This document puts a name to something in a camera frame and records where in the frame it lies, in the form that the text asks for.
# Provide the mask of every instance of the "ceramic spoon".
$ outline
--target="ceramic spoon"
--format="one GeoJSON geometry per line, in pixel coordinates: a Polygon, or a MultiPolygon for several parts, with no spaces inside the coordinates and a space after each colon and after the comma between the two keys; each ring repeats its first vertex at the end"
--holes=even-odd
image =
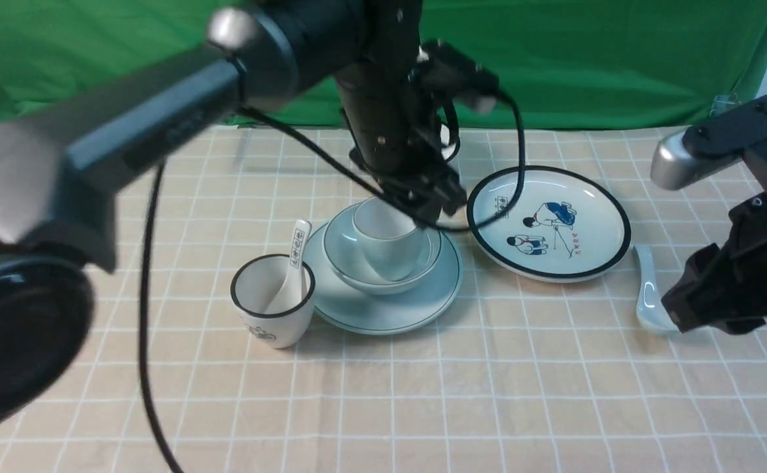
{"type": "Polygon", "coordinates": [[[669,318],[661,303],[661,294],[655,281],[655,261],[651,249],[644,245],[635,245],[641,266],[641,291],[638,294],[638,320],[641,327],[657,336],[671,336],[681,333],[669,318]]]}
{"type": "Polygon", "coordinates": [[[289,311],[302,302],[304,294],[308,290],[304,279],[302,256],[304,255],[304,247],[308,244],[310,230],[309,221],[305,219],[296,221],[296,227],[292,229],[292,239],[290,240],[290,258],[288,258],[290,263],[287,264],[287,276],[272,302],[266,305],[266,314],[289,311]]]}

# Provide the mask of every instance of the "green cloth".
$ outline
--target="green cloth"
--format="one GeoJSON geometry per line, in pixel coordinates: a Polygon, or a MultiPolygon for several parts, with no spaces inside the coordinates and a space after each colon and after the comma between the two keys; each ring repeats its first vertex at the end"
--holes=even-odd
{"type": "MultiPolygon", "coordinates": [[[[230,3],[2,0],[0,120],[198,44],[230,3]]],[[[681,125],[707,117],[717,95],[754,96],[767,0],[425,0],[422,34],[497,72],[528,128],[681,125]]],[[[333,126],[338,109],[328,80],[275,116],[333,126]]],[[[513,126],[506,110],[459,111],[464,126],[513,126]]]]}

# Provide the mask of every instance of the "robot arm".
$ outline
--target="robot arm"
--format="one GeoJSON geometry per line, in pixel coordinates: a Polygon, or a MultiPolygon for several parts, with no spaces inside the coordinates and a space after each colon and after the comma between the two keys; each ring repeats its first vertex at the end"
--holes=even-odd
{"type": "Polygon", "coordinates": [[[333,76],[352,158],[385,194],[425,221],[464,206],[437,110],[454,98],[482,108],[497,78],[444,43],[419,48],[421,5],[223,9],[205,45],[0,124],[0,422],[55,382],[85,341],[94,296],[81,269],[116,269],[116,194],[241,106],[274,112],[333,76]]]}
{"type": "Polygon", "coordinates": [[[682,189],[744,162],[764,192],[731,209],[728,241],[693,254],[662,302],[681,332],[712,326],[740,335],[767,317],[767,96],[661,141],[651,180],[682,189]]]}

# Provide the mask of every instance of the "black cable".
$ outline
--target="black cable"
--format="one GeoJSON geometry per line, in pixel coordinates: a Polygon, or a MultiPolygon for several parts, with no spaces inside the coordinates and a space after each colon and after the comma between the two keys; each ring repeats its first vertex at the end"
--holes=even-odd
{"type": "Polygon", "coordinates": [[[524,191],[524,171],[526,168],[526,142],[524,140],[524,120],[521,117],[521,110],[518,108],[518,104],[516,104],[515,100],[512,99],[509,94],[504,93],[503,91],[498,91],[496,94],[496,98],[498,102],[502,102],[503,104],[509,105],[510,108],[512,108],[512,113],[515,115],[515,128],[518,131],[518,182],[515,185],[515,192],[512,194],[512,198],[510,198],[509,203],[506,205],[506,207],[503,207],[503,209],[498,210],[497,213],[490,216],[488,219],[485,219],[484,221],[478,222],[476,225],[474,225],[473,228],[471,228],[469,225],[465,225],[464,227],[449,227],[448,225],[439,225],[437,222],[428,221],[428,219],[423,218],[420,215],[417,215],[413,210],[408,209],[405,206],[401,206],[398,202],[395,201],[394,198],[391,198],[384,194],[381,191],[378,191],[374,188],[374,186],[370,185],[370,183],[365,182],[362,177],[358,176],[356,173],[352,173],[352,171],[349,170],[349,168],[344,167],[339,161],[333,159],[332,156],[326,152],[326,150],[323,150],[321,147],[319,147],[316,143],[314,143],[309,138],[305,137],[302,133],[297,131],[296,129],[293,129],[290,125],[287,125],[279,120],[270,118],[269,116],[266,116],[266,114],[260,112],[259,110],[255,110],[254,108],[249,107],[241,107],[239,108],[239,113],[244,114],[244,116],[248,116],[249,118],[253,120],[258,120],[274,129],[277,129],[278,131],[284,133],[285,135],[288,135],[288,137],[293,138],[296,141],[299,141],[299,143],[302,143],[304,146],[308,147],[312,152],[317,154],[320,158],[324,159],[327,164],[329,164],[332,168],[339,171],[339,173],[343,174],[348,179],[353,180],[357,185],[361,186],[366,191],[371,192],[374,197],[380,198],[380,200],[383,200],[387,204],[390,204],[390,206],[395,207],[396,209],[400,210],[401,212],[404,212],[406,215],[409,215],[414,219],[414,221],[421,223],[422,225],[425,225],[426,227],[432,228],[434,230],[439,231],[445,231],[446,233],[466,233],[467,231],[477,230],[479,228],[483,228],[486,225],[491,225],[495,221],[498,221],[501,218],[504,218],[510,210],[512,210],[513,207],[518,203],[518,200],[521,199],[521,194],[524,191]]]}
{"type": "Polygon", "coordinates": [[[143,257],[141,261],[141,288],[139,300],[139,316],[137,317],[137,371],[141,383],[141,397],[143,410],[146,411],[149,428],[155,443],[167,462],[167,467],[173,473],[184,473],[173,456],[164,433],[161,431],[161,422],[158,421],[158,413],[152,402],[152,390],[149,386],[149,269],[152,263],[152,232],[155,228],[155,211],[158,207],[158,191],[161,189],[161,176],[164,174],[164,162],[158,165],[155,180],[152,181],[152,191],[149,194],[149,206],[147,209],[147,222],[143,230],[143,257]]]}
{"type": "MultiPolygon", "coordinates": [[[[515,206],[515,204],[521,198],[521,193],[524,188],[525,143],[521,111],[518,110],[518,105],[515,104],[515,100],[510,98],[510,96],[505,93],[498,93],[498,101],[509,105],[509,107],[512,108],[512,112],[515,114],[515,125],[518,129],[519,146],[518,183],[515,187],[515,193],[513,194],[512,199],[509,201],[509,204],[505,207],[505,209],[500,210],[500,212],[496,213],[492,217],[489,217],[486,219],[486,221],[477,224],[477,228],[485,227],[485,225],[489,225],[492,222],[503,218],[507,213],[509,213],[512,207],[515,206]]],[[[332,167],[339,171],[339,173],[349,177],[349,179],[362,186],[363,189],[366,189],[367,191],[371,192],[371,194],[381,198],[381,200],[386,201],[386,203],[389,203],[390,206],[394,206],[396,209],[401,210],[401,212],[410,215],[412,218],[416,219],[416,221],[427,225],[427,227],[440,231],[449,231],[450,233],[462,233],[462,231],[471,230],[470,227],[447,227],[446,225],[438,225],[435,222],[425,221],[421,217],[414,215],[410,209],[399,206],[399,204],[396,203],[392,198],[389,198],[382,192],[374,189],[371,185],[369,185],[369,183],[366,183],[365,180],[363,180],[361,177],[357,176],[355,173],[352,173],[352,171],[344,167],[342,164],[339,164],[339,162],[333,159],[332,156],[328,154],[328,152],[325,152],[325,150],[320,148],[316,143],[309,140],[307,137],[305,137],[305,135],[291,128],[291,126],[281,123],[281,121],[271,119],[270,117],[265,116],[265,114],[260,113],[260,111],[252,110],[251,108],[242,108],[241,113],[244,113],[246,116],[249,116],[255,120],[266,123],[266,125],[278,129],[278,131],[290,135],[290,137],[307,146],[310,148],[310,150],[312,150],[312,152],[316,153],[318,156],[320,156],[320,158],[324,159],[326,162],[328,162],[328,164],[332,165],[332,167]]],[[[157,444],[158,449],[161,450],[161,455],[164,457],[164,461],[167,463],[167,467],[170,468],[170,471],[172,471],[172,473],[184,473],[181,465],[179,465],[179,462],[176,461],[175,455],[173,455],[173,450],[170,449],[170,444],[167,443],[167,440],[164,437],[164,432],[161,429],[161,422],[158,419],[158,413],[155,410],[155,404],[152,400],[152,387],[150,386],[149,382],[149,269],[152,267],[152,234],[154,233],[155,229],[155,213],[158,209],[158,194],[160,194],[161,179],[164,176],[164,164],[164,162],[161,162],[161,164],[158,165],[158,171],[156,171],[155,179],[152,181],[152,189],[149,194],[149,205],[147,208],[147,219],[143,231],[143,255],[141,259],[141,282],[139,291],[139,319],[137,322],[137,369],[139,369],[139,381],[141,385],[143,409],[147,414],[147,421],[149,422],[149,428],[152,431],[152,437],[155,439],[155,443],[157,444]]]]}

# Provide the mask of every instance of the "white cup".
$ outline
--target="white cup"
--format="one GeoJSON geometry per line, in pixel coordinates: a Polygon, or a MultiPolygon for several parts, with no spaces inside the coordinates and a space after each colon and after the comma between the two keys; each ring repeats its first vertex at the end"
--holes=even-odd
{"type": "Polygon", "coordinates": [[[412,218],[372,197],[354,210],[353,224],[360,252],[381,278],[400,281],[413,272],[426,236],[412,218]]]}
{"type": "Polygon", "coordinates": [[[251,335],[272,348],[287,348],[298,342],[314,315],[316,278],[307,263],[303,263],[307,292],[300,302],[284,312],[264,313],[287,276],[287,258],[286,254],[254,258],[231,281],[231,299],[242,311],[240,318],[251,335]]]}

